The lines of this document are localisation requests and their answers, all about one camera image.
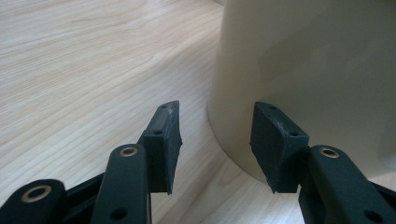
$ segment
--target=screw hole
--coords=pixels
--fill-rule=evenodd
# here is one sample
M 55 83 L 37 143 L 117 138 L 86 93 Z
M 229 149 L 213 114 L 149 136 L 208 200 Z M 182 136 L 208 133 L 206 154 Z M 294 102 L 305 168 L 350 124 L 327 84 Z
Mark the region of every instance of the screw hole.
M 137 148 L 135 147 L 126 147 L 120 151 L 120 156 L 122 157 L 130 157 L 137 153 Z
M 47 197 L 50 194 L 52 187 L 49 185 L 40 185 L 29 189 L 23 195 L 21 200 L 24 203 L 34 203 L 40 201 L 41 199 Z
M 298 136 L 298 133 L 297 132 L 291 132 L 291 133 L 289 133 L 291 136 Z
M 126 210 L 126 208 L 117 208 L 111 213 L 110 218 L 113 220 L 121 220 L 125 218 L 127 214 L 128 211 Z
M 323 156 L 327 156 L 327 157 L 330 157 L 330 158 L 338 158 L 340 156 L 340 154 L 338 154 L 338 152 L 336 152 L 336 151 L 334 151 L 332 149 L 329 149 L 329 148 L 321 148 L 320 149 L 320 153 Z
M 364 211 L 364 215 L 368 219 L 370 219 L 371 221 L 373 221 L 375 223 L 382 223 L 383 222 L 382 217 L 378 213 L 376 213 L 374 211 L 366 210 L 366 211 Z

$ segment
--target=light wood tabletop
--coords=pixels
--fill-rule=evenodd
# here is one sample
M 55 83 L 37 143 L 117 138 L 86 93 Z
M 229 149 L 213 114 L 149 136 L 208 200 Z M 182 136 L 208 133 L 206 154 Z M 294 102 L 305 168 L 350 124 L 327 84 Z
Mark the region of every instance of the light wood tabletop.
M 213 0 L 0 2 L 0 204 L 42 178 L 67 189 L 135 143 L 180 101 L 174 194 L 153 223 L 303 223 L 298 194 L 273 194 L 222 151 L 206 104 L 223 7 Z M 396 177 L 374 179 L 396 189 Z

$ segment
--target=white cylindrical object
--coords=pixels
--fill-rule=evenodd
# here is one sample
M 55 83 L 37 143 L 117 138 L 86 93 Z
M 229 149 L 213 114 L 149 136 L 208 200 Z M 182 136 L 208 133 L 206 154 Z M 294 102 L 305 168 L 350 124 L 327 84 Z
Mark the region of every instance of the white cylindrical object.
M 208 102 L 220 145 L 264 180 L 249 146 L 254 102 L 276 105 L 310 146 L 368 176 L 396 169 L 396 3 L 227 0 Z

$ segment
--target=black plastic part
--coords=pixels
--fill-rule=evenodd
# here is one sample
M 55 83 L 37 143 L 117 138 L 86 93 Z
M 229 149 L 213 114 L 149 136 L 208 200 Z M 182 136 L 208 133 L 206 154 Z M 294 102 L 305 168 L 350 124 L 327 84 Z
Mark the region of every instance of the black plastic part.
M 309 136 L 279 108 L 254 106 L 250 145 L 272 191 L 295 193 L 298 154 L 305 152 Z
M 63 224 L 90 223 L 103 176 L 104 174 L 97 175 L 66 192 L 69 210 L 64 217 Z
M 343 151 L 312 147 L 307 166 L 326 209 L 324 223 L 395 223 L 394 211 Z
M 396 212 L 396 192 L 391 189 L 387 189 L 385 187 L 377 185 L 376 183 L 372 184 L 379 192 L 379 194 L 385 199 L 385 201 L 387 201 L 393 211 Z
M 131 156 L 121 156 L 129 148 Z M 93 209 L 92 224 L 151 223 L 146 150 L 137 145 L 117 147 L 111 152 L 102 186 Z
M 0 209 L 0 220 L 5 224 L 61 223 L 66 211 L 66 191 L 61 181 L 37 180 L 15 191 Z
M 171 194 L 182 145 L 178 101 L 158 107 L 138 144 L 148 153 L 149 191 Z

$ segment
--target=wooden table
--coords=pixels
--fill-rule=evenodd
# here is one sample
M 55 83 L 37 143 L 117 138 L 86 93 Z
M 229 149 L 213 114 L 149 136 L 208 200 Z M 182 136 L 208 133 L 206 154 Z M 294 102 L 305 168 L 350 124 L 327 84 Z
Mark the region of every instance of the wooden table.
M 180 101 L 174 194 L 154 223 L 302 223 L 236 166 L 207 120 L 222 6 L 213 0 L 0 2 L 0 203 L 40 178 L 69 189 L 135 143 L 157 106 Z M 375 182 L 396 189 L 394 175 Z

